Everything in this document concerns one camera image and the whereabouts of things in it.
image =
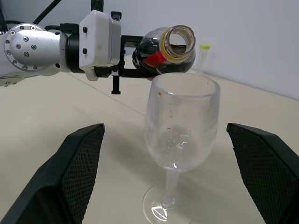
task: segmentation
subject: yellow cap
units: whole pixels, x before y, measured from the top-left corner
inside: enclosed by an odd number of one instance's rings
[[[209,50],[211,48],[210,44],[201,44],[199,49]]]

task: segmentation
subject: black mesh pad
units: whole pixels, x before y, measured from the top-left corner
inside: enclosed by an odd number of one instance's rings
[[[70,134],[37,170],[0,224],[82,223],[104,132],[104,125],[97,124]]]
[[[298,223],[299,157],[276,135],[229,124],[243,182],[267,224]]]

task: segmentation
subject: white table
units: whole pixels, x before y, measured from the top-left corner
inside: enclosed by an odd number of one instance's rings
[[[130,59],[126,61],[131,67]],[[299,154],[299,102],[224,79],[217,143],[208,160],[182,175],[197,202],[196,224],[262,224],[239,173],[228,122],[280,136]],[[104,123],[106,133],[84,224],[146,224],[142,198],[164,171],[148,155],[143,120],[151,82],[112,77],[89,82],[82,74],[34,77],[0,89],[0,219],[32,175],[79,128]]]

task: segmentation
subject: wine glass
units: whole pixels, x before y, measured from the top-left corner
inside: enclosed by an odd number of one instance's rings
[[[220,86],[207,77],[167,73],[152,81],[144,137],[152,158],[167,171],[165,190],[154,186],[143,198],[150,223],[191,222],[191,204],[176,192],[179,174],[209,156],[217,134],[219,100]]]

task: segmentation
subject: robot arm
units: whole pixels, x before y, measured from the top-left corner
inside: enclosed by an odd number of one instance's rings
[[[121,13],[93,10],[78,24],[60,24],[61,32],[23,23],[0,35],[0,86],[38,75],[85,73],[90,81],[113,75],[113,94],[120,94],[119,78],[148,78],[147,70],[125,69],[126,47],[135,48],[142,37],[121,35]]]

